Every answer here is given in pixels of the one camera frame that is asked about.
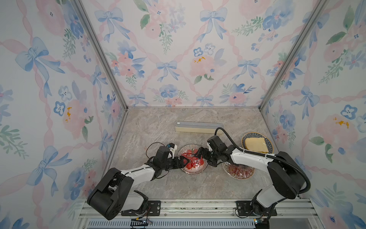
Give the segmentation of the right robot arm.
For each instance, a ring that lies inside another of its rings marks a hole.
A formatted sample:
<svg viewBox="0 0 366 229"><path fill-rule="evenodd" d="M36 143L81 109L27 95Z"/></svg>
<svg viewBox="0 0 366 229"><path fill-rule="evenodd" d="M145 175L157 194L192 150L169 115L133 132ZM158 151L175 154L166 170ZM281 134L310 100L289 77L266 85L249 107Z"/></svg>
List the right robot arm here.
<svg viewBox="0 0 366 229"><path fill-rule="evenodd" d="M199 148L195 156L217 167L220 162L249 166L269 174L271 184L256 193L250 203L255 215L269 214L286 199L295 199L309 191L311 183L305 172L286 153L265 154L226 144L215 135L208 139L207 148Z"/></svg>

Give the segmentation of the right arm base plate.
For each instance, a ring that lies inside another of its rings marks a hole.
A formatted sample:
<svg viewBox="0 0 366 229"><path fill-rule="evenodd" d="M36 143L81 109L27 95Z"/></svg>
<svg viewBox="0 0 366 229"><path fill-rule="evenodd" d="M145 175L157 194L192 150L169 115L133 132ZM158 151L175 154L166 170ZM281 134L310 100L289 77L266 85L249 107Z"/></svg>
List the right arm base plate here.
<svg viewBox="0 0 366 229"><path fill-rule="evenodd" d="M268 208L263 207L258 202L253 202L249 200L238 200L235 202L235 204L235 212L239 217L277 216L277 211L275 209L277 203L272 204Z"/></svg>

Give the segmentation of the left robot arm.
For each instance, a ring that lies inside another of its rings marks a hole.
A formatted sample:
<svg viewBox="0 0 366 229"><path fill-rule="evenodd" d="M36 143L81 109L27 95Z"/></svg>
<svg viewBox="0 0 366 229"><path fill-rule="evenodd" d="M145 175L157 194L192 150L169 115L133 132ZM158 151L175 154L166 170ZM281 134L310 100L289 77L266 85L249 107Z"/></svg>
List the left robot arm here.
<svg viewBox="0 0 366 229"><path fill-rule="evenodd" d="M107 220L122 212L144 216L149 212L149 198L133 188L158 179L163 171L183 169L190 161L174 156L175 146L160 146L142 166L130 170L109 169L87 198L87 204Z"/></svg>

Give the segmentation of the plastic wrap dispenser box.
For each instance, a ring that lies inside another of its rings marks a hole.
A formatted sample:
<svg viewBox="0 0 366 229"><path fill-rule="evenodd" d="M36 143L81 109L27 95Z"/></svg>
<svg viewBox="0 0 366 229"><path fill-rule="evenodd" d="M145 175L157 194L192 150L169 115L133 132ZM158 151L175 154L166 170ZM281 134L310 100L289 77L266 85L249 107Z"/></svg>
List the plastic wrap dispenser box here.
<svg viewBox="0 0 366 229"><path fill-rule="evenodd" d="M176 121L174 123L176 132L214 134L218 127L224 128L224 124Z"/></svg>

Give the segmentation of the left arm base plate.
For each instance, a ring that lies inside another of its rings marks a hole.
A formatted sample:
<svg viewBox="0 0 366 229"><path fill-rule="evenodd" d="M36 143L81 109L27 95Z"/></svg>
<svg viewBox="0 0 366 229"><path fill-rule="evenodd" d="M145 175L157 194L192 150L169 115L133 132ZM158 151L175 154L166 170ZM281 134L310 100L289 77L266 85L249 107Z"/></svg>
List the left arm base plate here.
<svg viewBox="0 0 366 229"><path fill-rule="evenodd" d="M159 216L161 211L161 201L148 200L142 203L138 210L124 210L122 216L143 217L143 216Z"/></svg>

